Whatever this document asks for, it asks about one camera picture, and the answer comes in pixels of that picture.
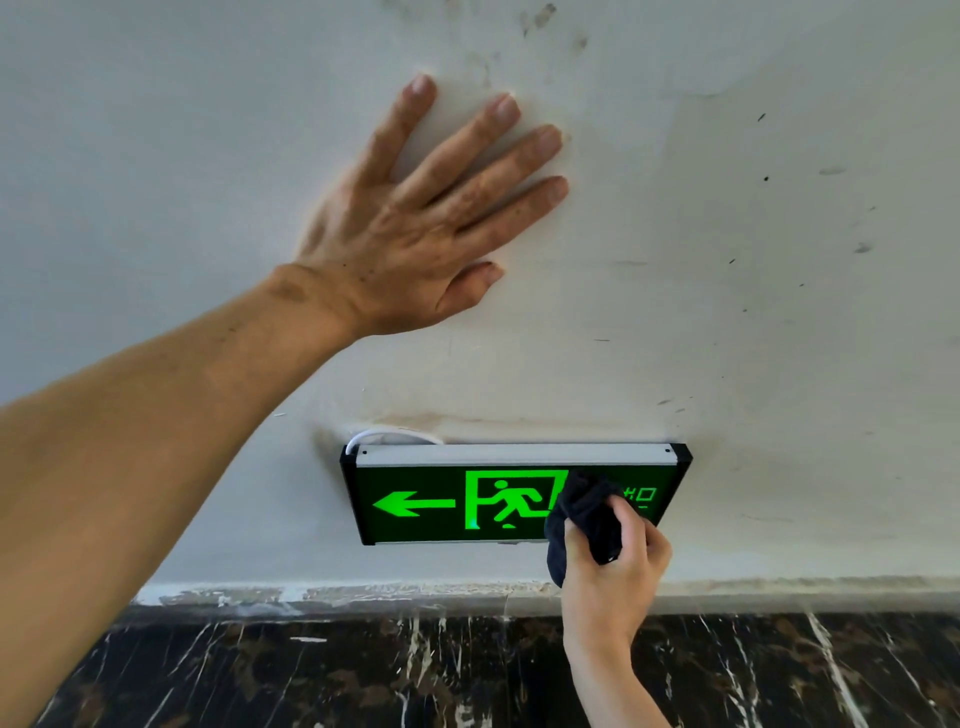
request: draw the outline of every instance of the marble surface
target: marble surface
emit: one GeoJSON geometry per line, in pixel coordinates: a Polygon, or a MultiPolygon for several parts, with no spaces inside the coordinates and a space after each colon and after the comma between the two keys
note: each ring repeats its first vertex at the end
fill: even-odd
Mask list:
{"type": "MultiPolygon", "coordinates": [[[[960,726],[960,618],[650,618],[637,676],[673,726],[960,726]]],[[[117,627],[42,728],[587,726],[558,619],[117,627]]]]}

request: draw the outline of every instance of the wrist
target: wrist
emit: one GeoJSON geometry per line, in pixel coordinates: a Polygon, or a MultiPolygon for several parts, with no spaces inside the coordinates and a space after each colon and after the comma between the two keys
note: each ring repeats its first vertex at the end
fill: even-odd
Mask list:
{"type": "Polygon", "coordinates": [[[324,342],[346,349],[360,338],[348,305],[338,302],[336,293],[317,271],[297,263],[278,265],[261,283],[273,300],[289,304],[291,312],[302,314],[311,332],[322,331],[324,342]]]}
{"type": "Polygon", "coordinates": [[[576,672],[588,671],[605,675],[633,674],[629,643],[591,642],[564,639],[564,651],[570,668],[576,672]]]}

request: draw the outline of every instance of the white cable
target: white cable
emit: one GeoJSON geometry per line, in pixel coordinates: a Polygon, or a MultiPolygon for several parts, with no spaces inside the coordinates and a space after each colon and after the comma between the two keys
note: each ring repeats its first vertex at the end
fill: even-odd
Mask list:
{"type": "Polygon", "coordinates": [[[427,432],[419,432],[409,427],[389,427],[384,425],[381,427],[371,427],[370,429],[365,429],[363,432],[357,432],[353,435],[353,437],[349,439],[349,442],[347,442],[347,454],[353,453],[354,449],[360,445],[361,440],[366,437],[373,437],[374,435],[403,435],[405,437],[416,437],[425,443],[431,443],[433,445],[444,444],[441,438],[427,432]]]}

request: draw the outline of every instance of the exit door symbol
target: exit door symbol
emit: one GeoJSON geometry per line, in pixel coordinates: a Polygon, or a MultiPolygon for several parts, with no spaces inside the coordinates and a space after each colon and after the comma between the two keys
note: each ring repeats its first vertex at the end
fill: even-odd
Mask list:
{"type": "Polygon", "coordinates": [[[480,506],[498,506],[498,512],[493,516],[493,522],[499,523],[501,528],[516,528],[507,519],[516,514],[517,518],[533,519],[546,518],[557,502],[557,496],[564,489],[568,471],[467,471],[467,487],[465,500],[465,519],[467,530],[480,530],[477,522],[477,513],[480,506]],[[549,481],[549,497],[544,504],[544,493],[532,487],[529,481],[538,478],[549,481]],[[480,480],[494,480],[496,492],[491,496],[480,496],[480,480]],[[546,507],[534,508],[532,504],[543,504],[546,507]]]}

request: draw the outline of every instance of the green arrow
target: green arrow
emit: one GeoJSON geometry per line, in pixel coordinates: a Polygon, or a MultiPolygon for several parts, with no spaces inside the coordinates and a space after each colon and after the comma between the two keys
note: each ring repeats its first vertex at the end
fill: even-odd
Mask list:
{"type": "Polygon", "coordinates": [[[386,511],[391,516],[400,518],[409,518],[410,516],[419,516],[414,513],[414,508],[456,508],[457,501],[453,498],[437,498],[433,500],[408,500],[410,496],[415,496],[417,491],[394,491],[384,496],[373,504],[374,508],[386,511]]]}

